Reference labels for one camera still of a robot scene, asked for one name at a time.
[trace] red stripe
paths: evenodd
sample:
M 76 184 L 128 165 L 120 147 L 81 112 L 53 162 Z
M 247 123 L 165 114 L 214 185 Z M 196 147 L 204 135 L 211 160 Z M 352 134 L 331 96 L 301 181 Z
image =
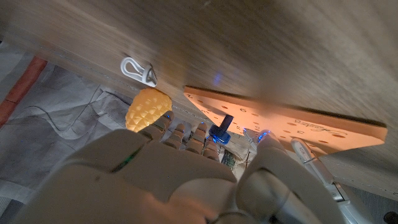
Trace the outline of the red stripe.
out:
M 46 64 L 47 61 L 36 56 L 33 57 L 24 74 L 22 74 L 7 94 L 6 99 L 0 104 L 0 127 L 7 122 L 15 107 L 36 82 Z

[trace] white hook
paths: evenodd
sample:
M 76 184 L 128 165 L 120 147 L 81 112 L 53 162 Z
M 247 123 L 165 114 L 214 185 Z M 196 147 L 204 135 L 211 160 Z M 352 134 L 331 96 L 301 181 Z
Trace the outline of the white hook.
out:
M 127 71 L 127 63 L 130 63 L 138 73 Z M 157 84 L 155 71 L 152 68 L 151 64 L 148 64 L 148 66 L 144 68 L 139 65 L 133 58 L 126 57 L 120 63 L 120 69 L 126 76 L 133 78 L 143 84 L 149 85 L 151 87 L 155 87 Z

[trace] white robotic arm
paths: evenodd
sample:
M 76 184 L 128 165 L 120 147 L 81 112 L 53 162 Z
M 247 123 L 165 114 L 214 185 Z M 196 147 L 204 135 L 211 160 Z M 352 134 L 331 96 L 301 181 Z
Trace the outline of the white robotic arm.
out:
M 139 133 L 117 130 L 68 157 L 14 223 L 344 223 L 332 196 L 267 131 L 237 182 L 206 125 L 179 151 L 173 113 Z

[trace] yellow corn toy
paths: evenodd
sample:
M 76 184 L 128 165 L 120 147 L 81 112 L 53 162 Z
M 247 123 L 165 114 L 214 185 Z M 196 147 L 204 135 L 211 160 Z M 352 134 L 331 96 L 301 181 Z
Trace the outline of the yellow corn toy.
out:
M 126 128 L 138 132 L 169 110 L 172 110 L 169 96 L 153 88 L 141 90 L 126 114 Z

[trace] wooden board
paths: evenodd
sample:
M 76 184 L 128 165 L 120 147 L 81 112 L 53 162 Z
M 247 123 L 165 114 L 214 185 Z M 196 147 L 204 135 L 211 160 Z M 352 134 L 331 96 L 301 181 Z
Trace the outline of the wooden board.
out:
M 359 122 L 344 119 L 343 115 L 330 116 L 293 106 L 259 103 L 189 86 L 185 87 L 184 95 L 218 126 L 229 114 L 234 119 L 228 131 L 243 135 L 244 128 L 258 132 L 269 129 L 289 149 L 292 138 L 301 138 L 318 154 L 331 154 L 384 144 L 387 135 L 386 126 L 377 121 Z

